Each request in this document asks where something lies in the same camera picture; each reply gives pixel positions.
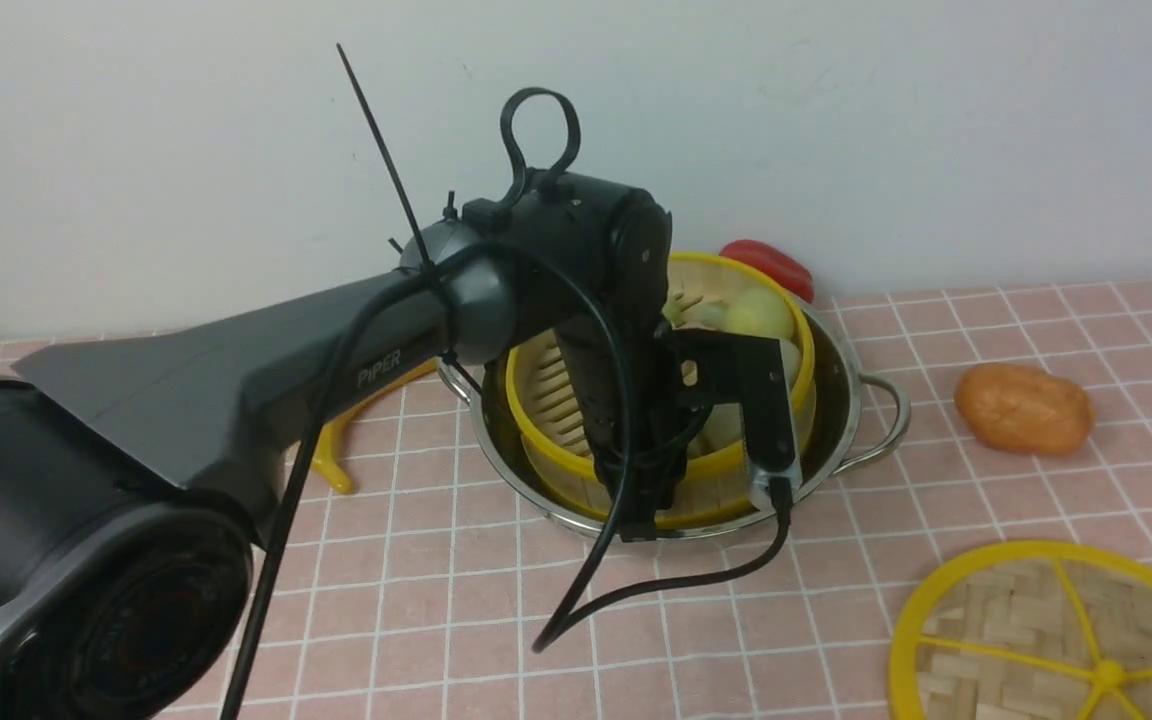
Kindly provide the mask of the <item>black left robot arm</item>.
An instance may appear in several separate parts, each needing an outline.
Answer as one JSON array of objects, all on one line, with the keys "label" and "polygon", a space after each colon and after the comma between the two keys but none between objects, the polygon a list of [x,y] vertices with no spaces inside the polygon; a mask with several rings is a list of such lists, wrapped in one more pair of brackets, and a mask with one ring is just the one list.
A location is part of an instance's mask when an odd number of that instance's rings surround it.
[{"label": "black left robot arm", "polygon": [[598,429],[672,407],[672,219],[567,174],[468,200],[397,268],[154,338],[52,344],[0,377],[0,719],[151,719],[236,632],[285,452],[444,351],[484,364],[573,334]]}]

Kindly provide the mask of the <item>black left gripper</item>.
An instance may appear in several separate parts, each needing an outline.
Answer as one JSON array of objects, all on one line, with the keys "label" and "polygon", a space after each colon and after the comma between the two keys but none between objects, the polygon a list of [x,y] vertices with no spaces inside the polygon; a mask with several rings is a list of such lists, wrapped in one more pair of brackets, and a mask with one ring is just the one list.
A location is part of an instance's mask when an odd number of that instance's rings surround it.
[{"label": "black left gripper", "polygon": [[689,446],[708,420],[708,406],[684,406],[675,327],[666,318],[621,327],[614,351],[594,318],[559,325],[559,351],[579,402],[596,479],[620,515],[609,515],[622,541],[664,537],[658,511],[675,506]]}]

